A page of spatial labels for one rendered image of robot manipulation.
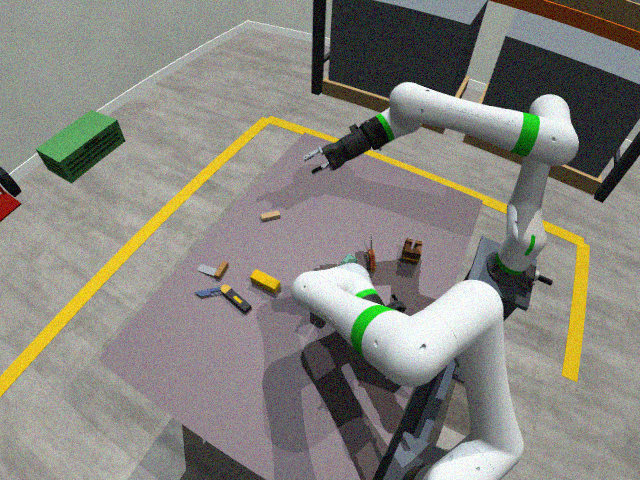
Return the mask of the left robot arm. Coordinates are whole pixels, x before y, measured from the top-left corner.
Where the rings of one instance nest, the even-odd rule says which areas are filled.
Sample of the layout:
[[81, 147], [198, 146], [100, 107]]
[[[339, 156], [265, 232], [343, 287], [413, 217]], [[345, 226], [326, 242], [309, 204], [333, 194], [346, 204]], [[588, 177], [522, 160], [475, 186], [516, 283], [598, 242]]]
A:
[[457, 357], [470, 434], [403, 480], [501, 480], [519, 462], [524, 443], [508, 384], [503, 304], [489, 284], [462, 281], [412, 316], [361, 299], [377, 292], [356, 263], [302, 273], [291, 292], [398, 385], [424, 385]]

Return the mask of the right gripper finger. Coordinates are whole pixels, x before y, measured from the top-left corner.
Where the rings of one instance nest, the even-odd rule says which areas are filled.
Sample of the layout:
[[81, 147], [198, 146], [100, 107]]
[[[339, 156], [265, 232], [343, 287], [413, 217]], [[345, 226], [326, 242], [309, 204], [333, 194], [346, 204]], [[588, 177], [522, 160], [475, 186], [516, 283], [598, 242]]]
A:
[[321, 147], [320, 147], [320, 146], [318, 147], [318, 149], [316, 149], [316, 150], [312, 151], [311, 153], [309, 153], [309, 154], [305, 155], [305, 156], [303, 157], [303, 159], [304, 159], [304, 161], [307, 161], [307, 160], [309, 160], [310, 158], [314, 157], [314, 156], [315, 156], [316, 154], [318, 154], [318, 153], [321, 153], [321, 155], [324, 155], [324, 153], [323, 153], [323, 151], [322, 151], [322, 149], [321, 149]]
[[315, 174], [319, 173], [320, 171], [322, 171], [322, 170], [324, 170], [324, 169], [326, 169], [326, 168], [328, 168], [328, 167], [329, 167], [330, 171], [332, 171], [332, 170], [333, 170], [333, 169], [332, 169], [332, 167], [331, 167], [331, 165], [330, 165], [330, 163], [329, 163], [329, 162], [327, 162], [327, 163], [323, 164], [322, 166], [320, 165], [319, 167], [317, 167], [317, 168], [313, 169], [313, 170], [312, 170], [312, 174], [313, 174], [313, 175], [315, 175]]

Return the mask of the green l-shaped bar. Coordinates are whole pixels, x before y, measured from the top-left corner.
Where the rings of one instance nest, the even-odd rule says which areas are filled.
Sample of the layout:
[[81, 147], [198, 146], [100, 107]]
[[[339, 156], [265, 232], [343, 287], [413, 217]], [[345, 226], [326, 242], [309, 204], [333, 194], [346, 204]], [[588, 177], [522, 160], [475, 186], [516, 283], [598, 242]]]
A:
[[358, 259], [350, 254], [347, 254], [347, 256], [343, 259], [343, 261], [340, 263], [339, 266], [347, 264], [347, 263], [357, 263]]

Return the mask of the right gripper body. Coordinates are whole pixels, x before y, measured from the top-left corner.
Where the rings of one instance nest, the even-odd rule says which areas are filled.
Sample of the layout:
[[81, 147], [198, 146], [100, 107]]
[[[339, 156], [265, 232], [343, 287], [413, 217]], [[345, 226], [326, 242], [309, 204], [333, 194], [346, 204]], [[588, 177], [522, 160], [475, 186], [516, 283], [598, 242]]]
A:
[[356, 124], [350, 126], [351, 133], [321, 148], [333, 170], [367, 152], [371, 147], [373, 150], [381, 151], [381, 147], [390, 142], [383, 125], [376, 116], [365, 121], [360, 127]]

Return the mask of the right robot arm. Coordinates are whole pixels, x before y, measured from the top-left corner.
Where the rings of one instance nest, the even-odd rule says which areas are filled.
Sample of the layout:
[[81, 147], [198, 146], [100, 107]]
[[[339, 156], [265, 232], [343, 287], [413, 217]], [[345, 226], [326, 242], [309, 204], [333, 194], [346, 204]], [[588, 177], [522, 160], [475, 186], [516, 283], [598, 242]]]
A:
[[543, 95], [532, 103], [528, 114], [405, 82], [393, 89], [389, 106], [376, 117], [390, 142], [417, 131], [423, 123], [461, 132], [524, 156], [507, 204], [507, 236], [498, 253], [489, 258], [487, 271], [498, 284], [518, 284], [523, 291], [535, 285], [533, 280], [551, 286], [553, 280], [540, 275], [532, 262], [547, 243], [541, 208], [550, 168], [569, 163], [579, 148], [567, 103], [559, 96]]

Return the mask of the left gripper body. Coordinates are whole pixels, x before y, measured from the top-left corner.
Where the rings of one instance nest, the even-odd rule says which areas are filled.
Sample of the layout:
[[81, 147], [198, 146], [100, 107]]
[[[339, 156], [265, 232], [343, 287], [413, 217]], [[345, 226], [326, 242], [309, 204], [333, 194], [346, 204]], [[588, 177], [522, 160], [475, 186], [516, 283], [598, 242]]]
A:
[[[368, 294], [366, 296], [363, 296], [362, 298], [385, 306], [378, 294]], [[394, 299], [394, 301], [388, 304], [386, 307], [404, 313], [404, 311], [407, 309], [404, 303], [401, 301], [398, 301], [398, 299], [394, 294], [392, 295], [392, 298]]]

